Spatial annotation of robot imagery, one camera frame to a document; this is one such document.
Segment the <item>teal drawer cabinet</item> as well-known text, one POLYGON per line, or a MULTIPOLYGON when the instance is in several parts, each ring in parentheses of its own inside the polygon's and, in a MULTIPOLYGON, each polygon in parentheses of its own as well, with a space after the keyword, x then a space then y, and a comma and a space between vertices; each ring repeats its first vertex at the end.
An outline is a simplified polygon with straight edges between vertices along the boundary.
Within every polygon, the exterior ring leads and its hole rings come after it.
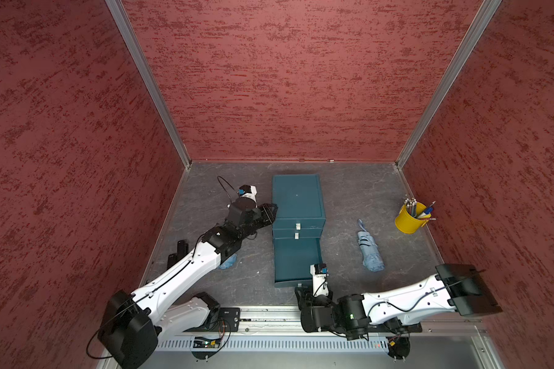
POLYGON ((311 270, 323 262, 320 238, 326 224, 318 175, 275 175, 272 202, 278 205, 272 224, 274 285, 311 285, 311 270))

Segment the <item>blue umbrella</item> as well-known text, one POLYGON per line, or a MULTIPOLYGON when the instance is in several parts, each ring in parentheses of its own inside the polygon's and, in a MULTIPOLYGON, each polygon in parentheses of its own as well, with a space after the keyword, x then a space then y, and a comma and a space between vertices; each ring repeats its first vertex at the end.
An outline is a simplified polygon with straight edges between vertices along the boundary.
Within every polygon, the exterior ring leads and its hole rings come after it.
POLYGON ((232 255, 230 258, 226 259, 220 266, 218 266, 218 269, 220 270, 226 270, 228 268, 231 268, 234 266, 234 264, 237 261, 237 254, 232 255))
POLYGON ((363 266, 370 272, 381 272, 385 269, 383 259, 379 253, 378 245, 373 236, 368 232, 361 219, 358 220, 357 232, 359 249, 363 255, 363 266))

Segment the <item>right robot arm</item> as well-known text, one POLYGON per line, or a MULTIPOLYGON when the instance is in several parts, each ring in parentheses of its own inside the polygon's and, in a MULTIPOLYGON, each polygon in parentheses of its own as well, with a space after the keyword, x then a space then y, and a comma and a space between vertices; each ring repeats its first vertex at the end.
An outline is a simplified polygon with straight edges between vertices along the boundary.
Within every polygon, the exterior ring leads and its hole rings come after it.
POLYGON ((295 288, 301 326, 306 333, 327 332, 348 341, 370 333, 407 335, 433 315, 457 312, 479 318, 503 311, 471 264, 441 264, 415 284, 387 292, 365 292, 333 299, 326 266, 310 267, 312 286, 295 288))

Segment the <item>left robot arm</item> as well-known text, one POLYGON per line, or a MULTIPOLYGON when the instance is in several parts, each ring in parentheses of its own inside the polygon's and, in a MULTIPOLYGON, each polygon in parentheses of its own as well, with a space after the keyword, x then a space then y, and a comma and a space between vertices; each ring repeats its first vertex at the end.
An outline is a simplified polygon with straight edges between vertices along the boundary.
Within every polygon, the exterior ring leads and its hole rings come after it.
POLYGON ((219 314, 219 303, 206 293, 184 304, 175 302, 197 281, 217 269, 241 248, 242 242, 276 219, 276 204, 258 205, 241 197, 229 207, 223 224, 198 238, 194 249, 157 279, 108 301, 95 337, 122 368, 138 368, 171 335, 204 327, 226 332, 230 325, 219 314))

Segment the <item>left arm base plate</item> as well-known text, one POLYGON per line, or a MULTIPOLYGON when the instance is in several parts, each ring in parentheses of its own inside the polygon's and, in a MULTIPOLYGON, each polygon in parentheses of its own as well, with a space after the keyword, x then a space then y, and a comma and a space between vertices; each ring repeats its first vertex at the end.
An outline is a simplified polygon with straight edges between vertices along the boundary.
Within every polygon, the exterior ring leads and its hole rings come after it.
POLYGON ((239 330, 241 309, 239 307, 217 307, 209 312, 202 329, 204 331, 214 331, 222 327, 223 324, 229 326, 231 332, 239 330))

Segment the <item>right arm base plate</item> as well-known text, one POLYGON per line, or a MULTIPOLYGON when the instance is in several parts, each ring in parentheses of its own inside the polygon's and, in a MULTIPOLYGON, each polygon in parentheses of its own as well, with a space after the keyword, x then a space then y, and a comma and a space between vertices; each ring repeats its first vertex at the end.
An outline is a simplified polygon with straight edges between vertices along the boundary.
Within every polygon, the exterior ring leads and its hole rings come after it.
POLYGON ((398 318, 391 318, 381 324, 370 324, 367 330, 369 333, 386 333, 393 335, 408 335, 423 332, 420 323, 405 325, 398 318))

